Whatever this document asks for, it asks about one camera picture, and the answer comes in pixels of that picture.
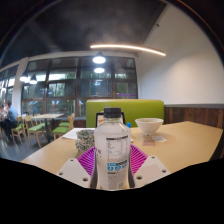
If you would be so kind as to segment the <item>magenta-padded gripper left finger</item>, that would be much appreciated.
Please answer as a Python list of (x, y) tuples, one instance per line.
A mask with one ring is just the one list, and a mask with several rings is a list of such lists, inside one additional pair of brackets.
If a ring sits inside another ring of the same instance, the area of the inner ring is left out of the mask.
[(95, 148), (90, 148), (78, 158), (69, 158), (56, 175), (81, 187), (95, 189), (98, 182)]

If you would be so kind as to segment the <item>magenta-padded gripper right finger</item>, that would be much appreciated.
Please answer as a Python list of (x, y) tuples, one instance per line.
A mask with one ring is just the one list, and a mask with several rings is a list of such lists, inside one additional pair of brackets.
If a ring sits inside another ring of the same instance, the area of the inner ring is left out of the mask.
[(130, 188), (140, 188), (170, 174), (155, 156), (147, 156), (137, 146), (131, 146), (128, 182)]

